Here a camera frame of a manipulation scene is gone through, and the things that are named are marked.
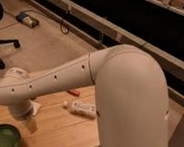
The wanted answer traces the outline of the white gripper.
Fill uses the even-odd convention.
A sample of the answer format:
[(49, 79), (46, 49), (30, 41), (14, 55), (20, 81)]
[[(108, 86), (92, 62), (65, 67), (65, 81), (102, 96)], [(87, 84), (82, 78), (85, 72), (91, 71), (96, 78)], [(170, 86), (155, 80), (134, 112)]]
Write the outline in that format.
[(11, 105), (10, 109), (12, 117), (21, 122), (31, 134), (37, 131), (37, 124), (33, 116), (33, 111), (33, 104), (29, 100)]

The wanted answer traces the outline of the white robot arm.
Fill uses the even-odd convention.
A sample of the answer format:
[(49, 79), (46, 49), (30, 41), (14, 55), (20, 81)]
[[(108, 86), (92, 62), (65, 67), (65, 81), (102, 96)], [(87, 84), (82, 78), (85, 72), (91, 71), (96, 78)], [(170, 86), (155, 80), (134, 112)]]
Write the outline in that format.
[(11, 68), (0, 81), (0, 105), (19, 121), (35, 97), (93, 85), (100, 147), (168, 147), (168, 84), (157, 61), (120, 44), (30, 77)]

